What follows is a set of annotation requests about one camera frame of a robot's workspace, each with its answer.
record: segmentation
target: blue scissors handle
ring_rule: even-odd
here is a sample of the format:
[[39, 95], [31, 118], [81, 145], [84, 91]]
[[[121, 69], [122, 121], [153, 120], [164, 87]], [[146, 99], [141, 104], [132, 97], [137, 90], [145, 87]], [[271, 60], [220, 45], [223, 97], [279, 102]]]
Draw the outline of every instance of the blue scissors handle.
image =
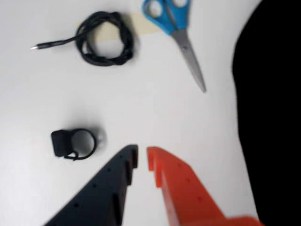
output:
[[[149, 14], [147, 7], [150, 1], [152, 0], [144, 0], [142, 11], [146, 18], [159, 26], [166, 34], [170, 35], [175, 30], [187, 28], [187, 13], [190, 0], [187, 0], [187, 3], [182, 7], [174, 5], [172, 0], [156, 0], [162, 8], [162, 13], [158, 17], [152, 17]], [[173, 14], [175, 25], [173, 25], [166, 7], [169, 7]]]

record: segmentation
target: scissors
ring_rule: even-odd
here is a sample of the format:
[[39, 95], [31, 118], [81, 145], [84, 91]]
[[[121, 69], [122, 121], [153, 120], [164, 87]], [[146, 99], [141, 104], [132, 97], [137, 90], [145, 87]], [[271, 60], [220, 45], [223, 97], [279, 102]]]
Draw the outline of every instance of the scissors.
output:
[[205, 93], [206, 85], [203, 74], [198, 64], [198, 60], [194, 54], [192, 45], [187, 35], [187, 15], [190, 0], [187, 0], [184, 6], [178, 7], [173, 0], [155, 0], [161, 6], [161, 15], [152, 16], [149, 13], [151, 1], [144, 0], [142, 11], [147, 19], [160, 27], [167, 35], [173, 37], [178, 44], [184, 59], [200, 89]]

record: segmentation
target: black plastic part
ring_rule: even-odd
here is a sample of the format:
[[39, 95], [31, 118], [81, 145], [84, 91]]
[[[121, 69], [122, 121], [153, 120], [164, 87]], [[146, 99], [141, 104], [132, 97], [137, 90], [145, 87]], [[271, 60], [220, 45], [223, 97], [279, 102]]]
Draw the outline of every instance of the black plastic part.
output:
[[57, 157], [67, 156], [72, 153], [70, 132], [66, 130], [51, 133], [53, 148]]
[[[81, 131], [85, 131], [88, 134], [90, 134], [90, 136], [93, 139], [94, 142], [94, 146], [92, 148], [92, 150], [90, 151], [89, 154], [87, 154], [86, 156], [81, 156], [79, 157], [79, 153], [77, 151], [74, 150], [73, 145], [72, 145], [72, 137]], [[62, 157], [64, 156], [64, 158], [66, 159], [71, 159], [71, 160], [83, 160], [83, 159], [87, 159], [89, 158], [91, 155], [93, 155], [93, 153], [95, 152], [96, 148], [97, 148], [97, 139], [94, 136], [94, 134], [87, 130], [87, 129], [74, 129], [71, 131], [67, 131], [67, 130], [58, 130], [58, 131], [54, 131], [51, 133], [51, 139], [52, 139], [52, 143], [53, 143], [53, 148], [55, 151], [55, 155], [57, 157]]]
[[120, 226], [138, 146], [118, 152], [45, 226]]

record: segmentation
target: black cable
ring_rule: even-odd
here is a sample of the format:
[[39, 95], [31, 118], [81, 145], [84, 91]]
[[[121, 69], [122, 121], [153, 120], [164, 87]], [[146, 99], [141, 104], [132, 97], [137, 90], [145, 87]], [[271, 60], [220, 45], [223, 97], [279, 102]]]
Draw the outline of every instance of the black cable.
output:
[[[88, 34], [93, 31], [97, 26], [103, 22], [110, 22], [119, 28], [119, 34], [121, 41], [124, 45], [123, 51], [119, 57], [107, 59], [103, 56], [98, 56], [95, 50], [92, 48], [91, 41], [88, 38]], [[76, 36], [59, 41], [40, 43], [31, 49], [43, 49], [50, 48], [53, 46], [61, 46], [71, 41], [76, 41], [76, 46], [81, 53], [83, 59], [96, 66], [111, 66], [111, 65], [123, 65], [129, 59], [133, 57], [134, 38], [122, 21], [121, 15], [118, 12], [107, 13], [107, 12], [96, 12], [89, 16], [77, 29]], [[84, 53], [84, 44], [87, 44], [87, 53]]]

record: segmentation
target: black object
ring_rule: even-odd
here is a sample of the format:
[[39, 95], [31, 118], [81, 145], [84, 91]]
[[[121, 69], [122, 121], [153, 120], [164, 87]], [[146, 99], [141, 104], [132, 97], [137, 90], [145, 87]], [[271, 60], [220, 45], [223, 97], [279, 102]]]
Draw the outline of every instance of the black object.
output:
[[138, 146], [118, 152], [45, 226], [120, 226]]
[[[76, 152], [72, 146], [72, 137], [81, 131], [85, 131], [89, 133], [94, 141], [93, 149], [90, 151], [90, 153], [86, 156], [79, 157], [79, 153]], [[97, 140], [96, 137], [93, 135], [93, 133], [87, 129], [74, 129], [72, 131], [66, 131], [66, 130], [58, 130], [51, 133], [53, 148], [55, 151], [55, 155], [58, 157], [64, 156], [66, 159], [72, 159], [72, 160], [83, 160], [86, 158], [89, 158], [96, 150], [97, 148]]]
[[[124, 44], [123, 51], [119, 57], [107, 59], [103, 56], [98, 56], [93, 50], [91, 41], [88, 38], [89, 32], [94, 30], [97, 26], [103, 22], [110, 22], [116, 25], [120, 32], [121, 41]], [[112, 66], [112, 65], [123, 65], [129, 59], [133, 57], [134, 38], [130, 30], [123, 22], [121, 15], [118, 12], [107, 13], [107, 12], [95, 12], [89, 16], [78, 28], [76, 36], [60, 41], [45, 42], [36, 45], [32, 49], [43, 49], [50, 48], [53, 46], [60, 46], [67, 44], [71, 41], [76, 41], [76, 46], [81, 53], [81, 56], [85, 61], [96, 66]], [[84, 53], [84, 44], [87, 44], [87, 53]]]
[[298, 96], [292, 91], [295, 78], [284, 73], [284, 68], [289, 70], [293, 64], [286, 66], [284, 58], [290, 55], [280, 52], [288, 45], [282, 35], [292, 37], [290, 32], [283, 32], [290, 24], [289, 17], [285, 20], [279, 15], [286, 5], [281, 1], [261, 2], [239, 37], [233, 62], [239, 138], [257, 213], [266, 226], [288, 225], [287, 220], [282, 224], [279, 217], [285, 216], [284, 209], [290, 205], [279, 202], [290, 200], [281, 186], [290, 188], [286, 180], [292, 171], [288, 172], [284, 164], [286, 156], [294, 158], [291, 153], [295, 147], [289, 145], [297, 141], [289, 127], [297, 122], [292, 106], [298, 101], [290, 105]]

